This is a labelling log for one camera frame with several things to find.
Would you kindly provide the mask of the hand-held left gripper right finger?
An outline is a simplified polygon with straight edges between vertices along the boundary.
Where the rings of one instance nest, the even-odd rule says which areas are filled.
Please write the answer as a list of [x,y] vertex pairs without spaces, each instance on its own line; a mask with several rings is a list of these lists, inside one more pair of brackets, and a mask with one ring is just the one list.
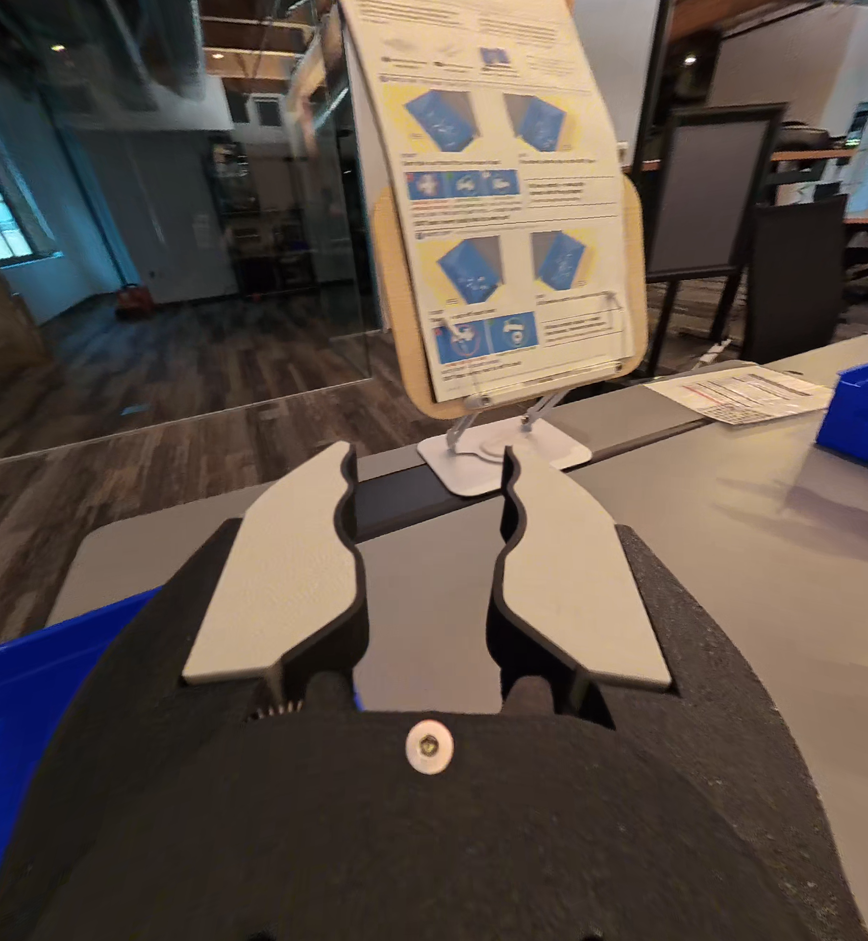
[[673,676],[618,526],[592,494],[528,445],[506,447],[502,547],[487,651],[509,707],[522,681],[550,707],[587,707],[600,687],[671,692]]

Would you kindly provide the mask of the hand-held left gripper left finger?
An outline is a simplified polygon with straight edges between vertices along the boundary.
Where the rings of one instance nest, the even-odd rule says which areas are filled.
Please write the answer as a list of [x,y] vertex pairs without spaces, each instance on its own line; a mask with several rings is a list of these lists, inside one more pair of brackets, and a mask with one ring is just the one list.
[[353,689],[370,634],[356,490],[356,449],[339,441],[252,502],[182,668],[187,684],[262,680],[280,705],[321,673]]

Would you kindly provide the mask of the laminated paper sheet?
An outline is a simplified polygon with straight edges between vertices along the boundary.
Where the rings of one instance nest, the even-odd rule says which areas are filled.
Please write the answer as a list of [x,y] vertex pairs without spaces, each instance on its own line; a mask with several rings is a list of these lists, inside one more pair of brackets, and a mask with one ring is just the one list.
[[827,408],[833,390],[757,365],[678,375],[645,387],[705,419],[760,424]]

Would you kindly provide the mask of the black shelving rack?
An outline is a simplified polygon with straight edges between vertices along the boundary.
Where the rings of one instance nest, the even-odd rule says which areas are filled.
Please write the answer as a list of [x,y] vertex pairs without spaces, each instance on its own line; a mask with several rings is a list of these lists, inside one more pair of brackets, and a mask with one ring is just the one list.
[[206,171],[228,260],[244,297],[315,287],[294,159],[276,144],[209,139]]

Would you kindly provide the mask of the printed instruction sheet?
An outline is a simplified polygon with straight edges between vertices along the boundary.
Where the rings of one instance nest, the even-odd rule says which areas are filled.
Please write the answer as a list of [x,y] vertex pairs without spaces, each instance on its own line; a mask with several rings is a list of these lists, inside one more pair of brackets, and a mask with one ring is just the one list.
[[485,402],[635,355],[616,135],[567,2],[341,2],[430,386]]

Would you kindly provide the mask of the black framed easel board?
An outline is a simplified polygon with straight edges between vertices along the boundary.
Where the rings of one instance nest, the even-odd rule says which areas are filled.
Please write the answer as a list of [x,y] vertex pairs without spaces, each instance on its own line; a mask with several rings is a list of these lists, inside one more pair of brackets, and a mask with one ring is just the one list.
[[728,276],[743,261],[748,217],[787,109],[778,101],[670,116],[645,241],[646,283],[666,289],[640,377],[656,374],[680,284]]

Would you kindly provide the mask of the paned window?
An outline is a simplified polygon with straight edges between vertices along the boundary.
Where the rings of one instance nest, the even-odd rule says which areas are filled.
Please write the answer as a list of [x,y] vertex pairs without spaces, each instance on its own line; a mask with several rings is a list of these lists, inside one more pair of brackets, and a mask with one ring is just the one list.
[[0,184],[0,267],[58,255],[51,234],[32,206],[23,206]]

